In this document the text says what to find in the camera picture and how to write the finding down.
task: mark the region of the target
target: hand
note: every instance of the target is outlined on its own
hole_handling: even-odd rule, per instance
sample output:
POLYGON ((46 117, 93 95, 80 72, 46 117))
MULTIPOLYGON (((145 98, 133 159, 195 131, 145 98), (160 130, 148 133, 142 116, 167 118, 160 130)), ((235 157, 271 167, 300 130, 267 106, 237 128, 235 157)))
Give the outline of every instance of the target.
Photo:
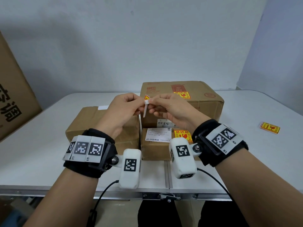
POLYGON ((115 139, 121 133, 122 126, 133 115, 143 112, 144 106, 144 99, 134 93, 117 95, 94 128, 115 139))
POLYGON ((169 119, 191 134, 201 123, 210 119, 175 93, 156 95, 149 99, 149 103, 149 113, 169 119))

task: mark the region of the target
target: black pants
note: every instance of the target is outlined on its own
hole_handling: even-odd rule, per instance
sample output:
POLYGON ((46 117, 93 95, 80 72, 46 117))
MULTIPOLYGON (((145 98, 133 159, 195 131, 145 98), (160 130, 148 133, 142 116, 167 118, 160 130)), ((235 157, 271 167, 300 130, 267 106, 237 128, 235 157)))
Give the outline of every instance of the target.
MULTIPOLYGON (((234 202, 206 201, 198 227, 249 226, 234 202)), ((138 227, 182 227, 174 201, 142 201, 138 212, 138 227)))

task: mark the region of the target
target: black cable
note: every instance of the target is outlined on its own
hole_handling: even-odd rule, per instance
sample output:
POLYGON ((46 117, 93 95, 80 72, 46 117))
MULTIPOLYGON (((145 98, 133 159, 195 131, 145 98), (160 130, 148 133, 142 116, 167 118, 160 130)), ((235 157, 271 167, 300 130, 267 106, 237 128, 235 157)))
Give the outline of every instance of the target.
POLYGON ((94 227, 94 226, 95 226, 95 224, 96 224, 96 219, 97 219, 97 211, 96 211, 96 209, 97 209, 97 206, 98 206, 98 204, 99 204, 99 202, 100 202, 100 200, 101 200, 103 194, 107 191, 107 189, 108 189, 109 187, 111 187, 113 184, 118 183, 118 182, 119 182, 119 180, 112 182, 112 183, 109 184, 109 185, 105 188, 105 190, 102 192, 102 194, 100 195, 98 201, 96 202, 96 205, 95 205, 94 209, 90 211, 90 215, 89 215, 89 219, 88 219, 88 221, 87 221, 86 227, 94 227))
POLYGON ((205 174, 207 174, 208 176, 210 176, 210 177, 212 177, 224 190, 225 190, 225 192, 228 194, 228 196, 230 197, 230 199, 233 201, 233 202, 235 202, 234 201, 234 199, 232 198, 232 196, 230 195, 230 193, 227 191, 227 189, 213 176, 213 175, 211 175, 210 173, 208 173, 207 171, 205 171, 205 170, 202 170, 202 169, 200 169, 200 168, 197 168, 197 170, 199 170, 199 171, 202 171, 202 172, 204 172, 205 174))

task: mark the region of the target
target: metal screw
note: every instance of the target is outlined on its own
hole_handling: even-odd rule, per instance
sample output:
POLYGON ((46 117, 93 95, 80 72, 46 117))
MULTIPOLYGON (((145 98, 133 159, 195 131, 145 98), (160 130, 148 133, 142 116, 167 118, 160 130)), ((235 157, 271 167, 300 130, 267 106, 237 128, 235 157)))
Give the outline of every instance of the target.
POLYGON ((194 146, 192 147, 192 149, 193 149, 193 151, 195 151, 196 153, 201 152, 201 148, 200 148, 200 146, 199 146, 198 144, 194 145, 194 146))
POLYGON ((117 156, 114 156, 114 157, 112 158, 112 165, 116 165, 118 162, 119 162, 118 157, 117 157, 117 156))

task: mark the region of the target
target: white wall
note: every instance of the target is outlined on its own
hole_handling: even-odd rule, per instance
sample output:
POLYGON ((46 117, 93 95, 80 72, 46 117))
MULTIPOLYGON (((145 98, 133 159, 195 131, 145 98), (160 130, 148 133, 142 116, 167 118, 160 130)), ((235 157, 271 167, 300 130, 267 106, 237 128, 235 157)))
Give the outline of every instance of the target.
POLYGON ((203 80, 234 89, 266 0, 1 0, 0 30, 45 108, 74 92, 203 80))
POLYGON ((237 86, 303 115, 303 0, 268 0, 237 86))

